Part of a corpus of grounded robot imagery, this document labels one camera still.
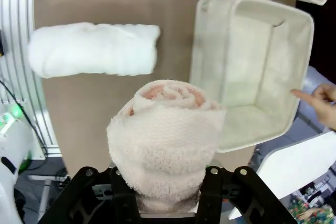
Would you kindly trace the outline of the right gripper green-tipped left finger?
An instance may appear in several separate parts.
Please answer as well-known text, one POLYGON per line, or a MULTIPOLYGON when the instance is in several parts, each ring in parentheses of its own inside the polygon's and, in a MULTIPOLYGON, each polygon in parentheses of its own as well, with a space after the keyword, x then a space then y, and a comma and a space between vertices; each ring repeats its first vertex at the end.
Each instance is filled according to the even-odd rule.
POLYGON ((39 223, 139 223, 135 192, 119 170, 83 167, 39 223))

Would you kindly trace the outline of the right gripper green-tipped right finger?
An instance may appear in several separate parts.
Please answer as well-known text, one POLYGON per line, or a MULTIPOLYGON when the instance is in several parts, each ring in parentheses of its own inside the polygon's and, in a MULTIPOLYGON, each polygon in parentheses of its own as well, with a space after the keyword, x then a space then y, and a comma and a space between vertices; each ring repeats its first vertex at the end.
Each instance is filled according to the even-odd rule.
POLYGON ((238 209, 245 223, 296 223, 280 200, 248 166, 234 172, 209 166, 200 188, 199 223, 220 223, 222 202, 238 209))

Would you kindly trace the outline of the person's left hand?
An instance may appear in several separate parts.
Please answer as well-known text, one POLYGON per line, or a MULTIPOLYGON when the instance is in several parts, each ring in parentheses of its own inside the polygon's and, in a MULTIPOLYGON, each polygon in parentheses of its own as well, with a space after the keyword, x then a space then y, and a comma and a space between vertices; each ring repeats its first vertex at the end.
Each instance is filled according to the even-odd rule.
POLYGON ((323 83, 311 94, 298 89, 292 89, 290 92, 313 107, 319 121, 325 127, 335 131, 335 85, 323 83))

